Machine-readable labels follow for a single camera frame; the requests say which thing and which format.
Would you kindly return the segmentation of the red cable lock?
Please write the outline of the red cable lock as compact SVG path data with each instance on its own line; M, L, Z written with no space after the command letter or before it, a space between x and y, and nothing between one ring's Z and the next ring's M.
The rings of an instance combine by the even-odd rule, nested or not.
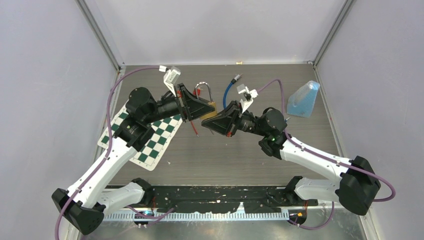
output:
M193 90L193 94L194 94L196 97L199 97L199 96L200 96L200 94L201 94L201 91L202 91L202 88L201 88L201 87L196 86L196 87L194 88L194 90ZM199 133L198 133L198 131L197 131L197 129L196 129L196 126L195 126L195 124L194 124L194 122L193 122L192 120L190 121L190 124L191 124L191 127L192 127L192 129L193 129L193 131L194 131L195 135L196 135L197 137L199 137Z

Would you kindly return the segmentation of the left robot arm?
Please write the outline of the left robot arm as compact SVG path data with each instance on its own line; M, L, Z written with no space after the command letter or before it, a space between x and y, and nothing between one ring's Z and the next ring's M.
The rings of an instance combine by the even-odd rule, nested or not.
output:
M132 204L148 207L154 199L153 187L141 178L108 194L103 190L116 173L150 141L152 123L179 115L191 121L216 110L208 100L177 84L159 101L145 87L134 89L125 104L127 116L117 130L108 124L108 147L92 166L67 189L57 188L52 200L60 218L69 221L81 234L89 235L105 216Z

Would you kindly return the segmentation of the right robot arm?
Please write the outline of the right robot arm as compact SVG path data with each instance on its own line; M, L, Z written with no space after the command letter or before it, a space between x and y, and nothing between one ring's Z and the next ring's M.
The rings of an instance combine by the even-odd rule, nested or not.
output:
M226 137L232 137L237 131L261 136L258 144L267 156L301 165L324 177L293 177L285 192L291 205L299 205L303 200L324 200L340 203L351 213L364 216L381 188L367 159L340 157L304 144L286 133L284 116L274 107L255 116L242 111L241 103L232 101L216 116L203 120L201 125Z

